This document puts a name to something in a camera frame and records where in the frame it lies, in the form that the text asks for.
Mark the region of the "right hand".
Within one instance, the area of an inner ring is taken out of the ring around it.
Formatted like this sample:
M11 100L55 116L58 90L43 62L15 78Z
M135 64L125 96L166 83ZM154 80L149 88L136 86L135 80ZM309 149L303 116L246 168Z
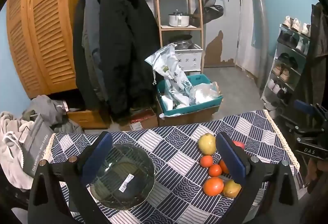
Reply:
M305 178L308 193L312 193L323 172L327 172L327 160L310 158L307 165L307 175Z

